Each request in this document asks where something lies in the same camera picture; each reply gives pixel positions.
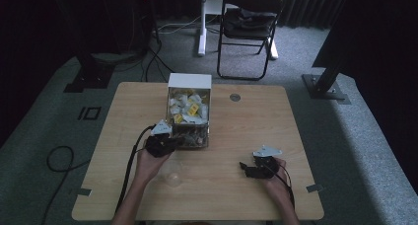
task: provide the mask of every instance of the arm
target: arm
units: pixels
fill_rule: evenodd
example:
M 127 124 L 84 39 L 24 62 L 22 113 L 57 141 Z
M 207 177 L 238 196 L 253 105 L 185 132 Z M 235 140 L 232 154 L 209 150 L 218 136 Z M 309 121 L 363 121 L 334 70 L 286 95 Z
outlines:
M 145 187 L 158 174 L 161 166 L 169 157 L 170 155 L 154 158 L 146 150 L 138 153 L 135 177 L 126 197 L 111 220 L 112 225 L 133 225 L 135 223 L 136 213 L 138 212 Z
M 286 167 L 286 161 L 278 158 L 275 159 L 283 168 Z M 287 182 L 287 177 L 282 167 L 279 168 L 278 176 Z M 261 180 L 261 182 L 264 184 L 268 194 L 279 208 L 283 223 L 286 225 L 300 224 L 298 215 L 296 214 L 295 209 L 293 209 L 293 204 L 285 185 L 276 177 Z

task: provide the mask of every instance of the chair backrest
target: chair backrest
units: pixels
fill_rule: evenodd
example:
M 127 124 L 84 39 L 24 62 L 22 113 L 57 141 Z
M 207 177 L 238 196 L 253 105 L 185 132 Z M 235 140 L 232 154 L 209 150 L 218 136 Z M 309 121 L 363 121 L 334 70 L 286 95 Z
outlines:
M 223 0 L 223 2 L 224 5 L 232 4 L 252 12 L 275 14 L 280 14 L 284 5 L 284 0 Z

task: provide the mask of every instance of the gray carpet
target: gray carpet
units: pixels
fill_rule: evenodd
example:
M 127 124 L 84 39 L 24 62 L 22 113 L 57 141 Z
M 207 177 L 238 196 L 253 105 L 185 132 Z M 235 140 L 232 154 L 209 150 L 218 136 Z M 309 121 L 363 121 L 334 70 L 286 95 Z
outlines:
M 266 77 L 257 82 L 218 77 L 217 35 L 210 32 L 204 57 L 197 56 L 196 29 L 160 34 L 163 46 L 159 56 L 175 72 L 211 74 L 214 84 L 286 88 L 314 179 L 324 187 L 319 195 L 325 215 L 315 221 L 316 224 L 418 224 L 417 194 L 403 175 L 354 80 L 344 75 L 337 78 L 337 84 L 348 95 L 351 105 L 310 98 L 301 75 L 322 73 L 323 69 L 311 66 L 327 33 L 316 29 L 278 28 L 275 41 L 279 59 L 270 62 Z M 150 45 L 157 50 L 154 40 Z M 242 73 L 254 74 L 261 70 L 263 60 L 255 59 L 256 56 L 238 60 L 247 53 L 241 49 L 248 47 L 231 48 L 223 58 L 225 71 L 234 68 L 238 72 L 240 68 Z M 97 57 L 112 60 L 126 55 L 102 53 Z M 68 145 L 75 152 L 73 166 L 89 160 L 117 85 L 144 80 L 143 70 L 150 59 L 149 53 L 141 62 L 116 66 L 107 89 L 87 89 L 83 93 L 63 93 L 80 68 L 75 58 L 56 71 L 1 148 L 1 225 L 41 223 L 48 202 L 64 176 L 48 170 L 48 152 Z M 163 63 L 154 62 L 148 81 L 164 82 L 162 73 L 166 78 L 170 74 Z M 96 120 L 79 119 L 82 108 L 97 107 L 101 107 L 101 112 Z M 69 160 L 68 151 L 57 151 L 51 164 L 65 168 Z M 108 224 L 108 221 L 79 222 L 71 218 L 75 189 L 80 187 L 86 171 L 87 166 L 84 166 L 69 173 L 50 207 L 46 224 Z

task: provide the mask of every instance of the curtain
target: curtain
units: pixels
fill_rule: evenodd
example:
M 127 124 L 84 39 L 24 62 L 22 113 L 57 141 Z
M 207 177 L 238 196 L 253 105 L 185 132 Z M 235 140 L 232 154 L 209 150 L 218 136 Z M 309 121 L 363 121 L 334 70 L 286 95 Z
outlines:
M 288 27 L 329 29 L 345 0 L 286 0 L 279 24 Z

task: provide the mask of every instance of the forearm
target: forearm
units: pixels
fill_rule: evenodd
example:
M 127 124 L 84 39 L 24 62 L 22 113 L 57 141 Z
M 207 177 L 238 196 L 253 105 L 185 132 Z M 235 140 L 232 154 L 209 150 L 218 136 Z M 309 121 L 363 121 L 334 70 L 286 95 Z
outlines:
M 280 216 L 282 217 L 283 224 L 294 225 L 300 224 L 298 215 L 293 208 L 293 204 L 289 198 L 289 194 L 286 192 L 278 192 L 272 194 L 272 199 L 279 208 Z
M 132 182 L 126 197 L 111 221 L 112 225 L 133 225 L 135 223 L 136 213 L 138 212 L 146 185 L 146 182 L 139 180 Z

